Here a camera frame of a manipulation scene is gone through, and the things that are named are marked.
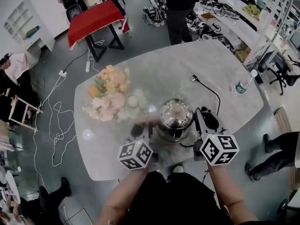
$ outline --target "concrete floor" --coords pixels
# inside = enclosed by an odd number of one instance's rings
[[[100,62],[95,64],[95,68],[98,70],[103,69],[106,65],[115,65],[139,54],[170,45],[167,27],[156,28],[147,26],[142,19],[143,7],[150,5],[149,0],[125,1],[127,1],[126,11],[129,15],[130,32],[122,35],[116,28],[124,44],[125,51],[108,49]],[[108,44],[113,37],[108,28],[96,32],[93,36],[95,41],[105,39],[106,44]],[[67,36],[64,35],[57,40],[52,53],[48,50],[42,53],[39,63],[31,71],[33,85],[39,93],[41,100],[44,100],[51,92],[59,78],[59,71],[63,70],[72,59],[83,54],[86,50],[87,45],[85,42],[76,45],[72,51],[69,50],[68,39]],[[84,55],[68,68],[66,80],[50,97],[52,105],[61,101],[62,111],[73,109],[74,94],[77,85],[95,74],[92,68],[89,73],[85,72],[86,60],[87,55]],[[37,168],[43,175],[45,185],[49,192],[59,187],[61,176],[65,176],[69,179],[73,196],[64,200],[68,217],[73,216],[76,212],[84,208],[94,222],[99,215],[105,198],[109,195],[112,188],[118,185],[118,181],[92,181],[83,164],[76,139],[68,145],[63,163],[58,167],[53,167],[51,164],[53,142],[49,138],[51,111],[47,103],[44,104],[42,109],[44,113],[38,115],[37,126],[39,131],[35,136],[37,142]],[[65,113],[60,117],[60,126],[66,131],[72,121],[72,114],[70,112]],[[24,151],[17,153],[19,163],[22,166],[20,179],[26,179],[22,181],[20,185],[31,190],[36,190],[36,172],[33,162],[35,153],[35,144],[32,139],[33,132],[22,127],[18,128],[18,130],[22,139],[17,142],[19,146],[23,146],[24,148]],[[51,132],[51,138],[59,132],[56,115],[53,116],[52,119]],[[256,157],[255,163],[262,162],[266,158],[263,148],[258,146],[265,133],[269,133],[271,138],[279,134],[276,121],[266,99],[264,99],[263,109],[248,124],[235,133],[240,145],[240,153],[228,166],[228,170],[233,179],[242,187],[249,208],[261,220],[275,219],[277,207],[281,201],[289,195],[288,170],[286,169],[261,179],[256,183],[251,183],[244,174],[244,164],[248,159],[253,157],[253,155]],[[60,157],[66,142],[71,140],[74,135],[75,129],[72,127],[70,132],[66,134],[65,140],[57,143],[56,156],[54,159],[55,164],[60,162]],[[184,162],[183,166],[187,173],[202,181],[204,171],[206,170],[205,162],[196,163],[190,159]],[[205,184],[212,188],[209,176],[207,176]],[[24,195],[31,193],[31,191],[25,191],[25,189],[22,188],[20,193]],[[88,224],[84,223],[82,219],[82,217],[74,217],[72,224]]]

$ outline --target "red tablecloth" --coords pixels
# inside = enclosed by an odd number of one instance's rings
[[[85,38],[87,35],[101,29],[109,24],[121,20],[124,21],[124,16],[116,5],[111,1],[105,1],[92,7],[83,13],[72,18],[69,32],[67,35],[70,49],[73,49],[76,42]],[[129,26],[126,23],[123,33],[129,31]]]

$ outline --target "wooden chair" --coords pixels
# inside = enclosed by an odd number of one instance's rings
[[[15,120],[15,119],[12,118],[12,116],[13,116],[13,114],[14,114],[14,111],[15,111],[15,106],[16,106],[16,104],[17,104],[17,101],[20,101],[20,102],[23,102],[23,103],[26,104],[26,108],[25,108],[25,111],[24,111],[24,114],[23,114],[22,122],[19,122],[19,121],[17,121],[17,120]],[[13,101],[12,108],[11,108],[11,110],[10,110],[9,120],[14,121],[15,123],[18,123],[18,124],[20,124],[20,125],[22,125],[22,126],[24,126],[24,127],[27,127],[27,128],[30,128],[30,129],[33,129],[33,130],[37,131],[38,129],[37,129],[36,127],[32,127],[32,126],[27,125],[27,124],[24,123],[24,122],[25,122],[25,118],[26,118],[26,114],[27,114],[27,111],[28,111],[28,108],[29,108],[29,107],[32,108],[32,109],[34,109],[35,111],[37,111],[37,113],[43,113],[42,110],[38,109],[37,107],[34,107],[34,106],[30,105],[29,103],[25,102],[23,99],[19,98],[19,97],[16,95],[16,96],[15,96],[15,99],[14,99],[14,101]]]

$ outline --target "white wall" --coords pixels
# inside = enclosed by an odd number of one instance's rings
[[[65,10],[56,0],[30,1],[53,37],[68,29]],[[17,44],[5,30],[4,23],[21,2],[22,0],[0,0],[0,58],[7,52],[18,50]]]

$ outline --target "marble table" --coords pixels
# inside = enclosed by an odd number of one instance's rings
[[[219,117],[233,134],[253,118],[263,107],[263,100],[256,86],[233,97],[231,87],[240,79],[249,76],[238,59],[219,41],[206,40],[185,43],[158,49],[134,57],[120,64],[119,68],[129,68],[131,92],[142,88],[147,92],[148,107],[159,108],[171,98],[180,98],[193,110],[206,106],[214,111],[218,107],[217,97],[190,77],[195,74],[202,83],[213,89],[221,98]],[[75,129],[79,149],[86,169],[93,180],[114,180],[124,178],[128,169],[117,161],[119,146],[128,143],[132,120],[123,122],[94,120],[82,110],[92,98],[88,88],[94,77],[80,84],[75,91]],[[148,139],[148,130],[137,138]],[[152,169],[167,167],[193,157],[192,148],[179,144],[167,145],[159,140],[156,133],[151,146],[158,153],[159,161]],[[196,141],[197,132],[193,126],[184,143]]]

